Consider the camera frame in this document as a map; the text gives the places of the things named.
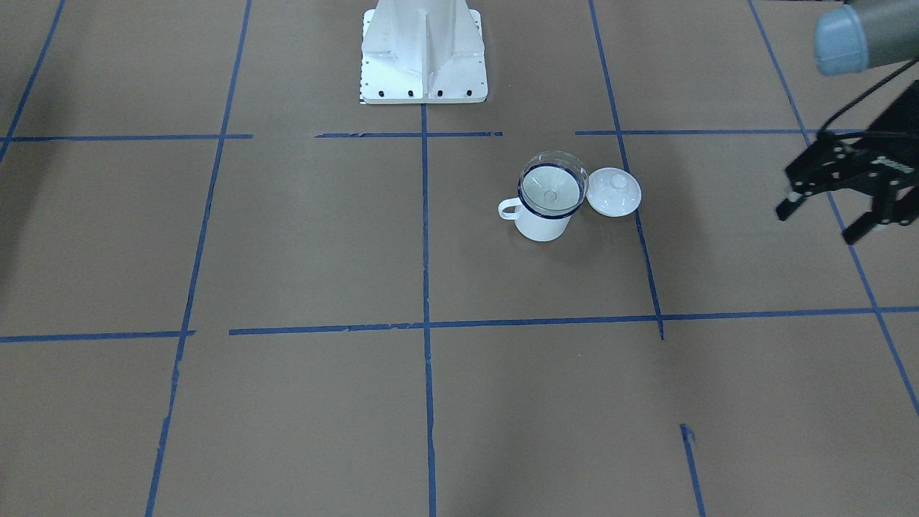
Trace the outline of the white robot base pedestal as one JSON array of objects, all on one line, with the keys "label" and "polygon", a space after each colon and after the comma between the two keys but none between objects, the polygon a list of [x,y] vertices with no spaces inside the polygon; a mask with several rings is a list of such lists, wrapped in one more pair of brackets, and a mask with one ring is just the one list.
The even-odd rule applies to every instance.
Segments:
[{"label": "white robot base pedestal", "polygon": [[466,1],[378,1],[363,13],[361,52],[361,103],[488,98],[482,17]]}]

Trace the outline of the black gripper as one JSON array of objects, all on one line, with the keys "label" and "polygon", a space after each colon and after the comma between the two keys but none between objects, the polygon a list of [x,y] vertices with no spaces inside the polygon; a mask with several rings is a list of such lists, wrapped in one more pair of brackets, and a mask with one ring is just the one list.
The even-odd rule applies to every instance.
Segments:
[{"label": "black gripper", "polygon": [[816,140],[785,167],[790,190],[775,216],[787,220],[808,197],[853,190],[871,199],[870,209],[841,237],[856,245],[878,225],[917,220],[917,81],[899,95],[866,131],[819,131]]}]

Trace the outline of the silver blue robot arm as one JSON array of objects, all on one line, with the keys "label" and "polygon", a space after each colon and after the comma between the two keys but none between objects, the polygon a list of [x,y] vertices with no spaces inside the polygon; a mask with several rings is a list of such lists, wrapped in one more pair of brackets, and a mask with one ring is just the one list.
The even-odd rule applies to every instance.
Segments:
[{"label": "silver blue robot arm", "polygon": [[[846,1],[815,23],[818,71],[830,76],[896,69],[869,87],[873,93],[917,65],[915,1]],[[775,213],[787,220],[815,195],[852,190],[870,197],[869,209],[841,237],[854,245],[881,225],[917,220],[917,83],[912,82],[864,130],[836,132],[831,125],[854,101],[821,124],[815,141],[785,167],[790,192]]]}]

